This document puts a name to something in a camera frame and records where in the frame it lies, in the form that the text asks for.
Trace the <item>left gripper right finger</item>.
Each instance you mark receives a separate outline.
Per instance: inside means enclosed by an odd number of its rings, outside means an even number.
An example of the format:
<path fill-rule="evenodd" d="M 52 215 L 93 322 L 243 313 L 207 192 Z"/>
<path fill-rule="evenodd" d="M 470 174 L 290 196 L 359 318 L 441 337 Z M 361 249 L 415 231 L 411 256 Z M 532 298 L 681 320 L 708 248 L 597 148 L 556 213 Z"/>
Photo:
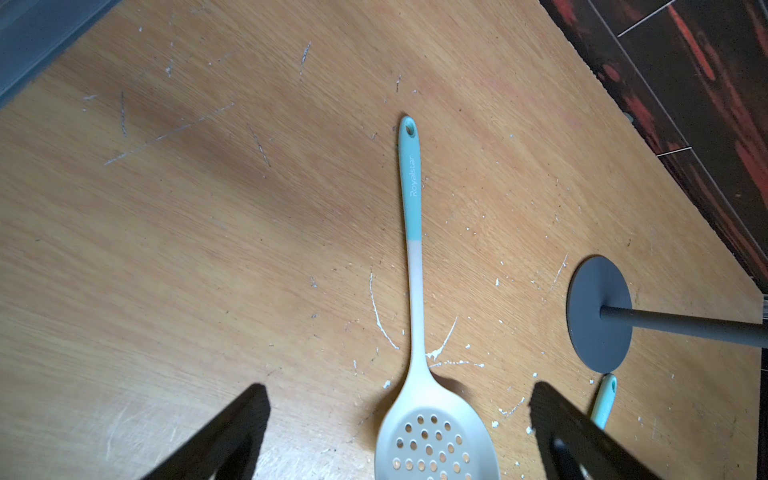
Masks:
<path fill-rule="evenodd" d="M 548 479 L 655 479 L 549 383 L 534 385 L 530 418 Z"/>

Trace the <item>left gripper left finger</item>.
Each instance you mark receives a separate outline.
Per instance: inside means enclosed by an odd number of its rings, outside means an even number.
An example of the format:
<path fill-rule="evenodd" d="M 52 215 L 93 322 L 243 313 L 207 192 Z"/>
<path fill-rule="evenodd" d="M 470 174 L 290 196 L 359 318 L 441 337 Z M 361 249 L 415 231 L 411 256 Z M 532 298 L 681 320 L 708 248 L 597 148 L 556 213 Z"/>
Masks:
<path fill-rule="evenodd" d="M 266 386 L 252 384 L 147 479 L 251 479 L 270 416 Z"/>

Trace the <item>white teal skimmer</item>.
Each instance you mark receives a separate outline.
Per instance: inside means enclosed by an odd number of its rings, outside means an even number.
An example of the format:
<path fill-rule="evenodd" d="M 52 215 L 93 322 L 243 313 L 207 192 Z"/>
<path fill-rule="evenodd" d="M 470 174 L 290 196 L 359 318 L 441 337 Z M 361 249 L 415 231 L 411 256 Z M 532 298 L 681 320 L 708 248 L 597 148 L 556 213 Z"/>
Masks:
<path fill-rule="evenodd" d="M 377 479 L 499 479 L 490 434 L 462 397 L 440 385 L 425 351 L 422 176 L 419 131 L 404 116 L 398 132 L 410 307 L 410 359 L 402 388 L 377 434 Z"/>
<path fill-rule="evenodd" d="M 606 427 L 616 400 L 617 390 L 617 377 L 612 373 L 605 374 L 600 382 L 590 411 L 591 421 L 600 429 Z"/>

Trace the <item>grey utensil rack stand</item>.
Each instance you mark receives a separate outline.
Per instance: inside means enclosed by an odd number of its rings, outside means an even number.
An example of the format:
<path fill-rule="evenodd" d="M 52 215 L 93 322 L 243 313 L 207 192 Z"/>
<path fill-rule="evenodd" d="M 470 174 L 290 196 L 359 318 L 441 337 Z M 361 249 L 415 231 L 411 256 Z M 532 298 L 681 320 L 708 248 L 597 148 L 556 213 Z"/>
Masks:
<path fill-rule="evenodd" d="M 600 255 L 584 259 L 575 270 L 567 294 L 566 322 L 578 357 L 601 374 L 621 365 L 636 328 L 767 347 L 765 325 L 634 309 L 622 273 Z"/>

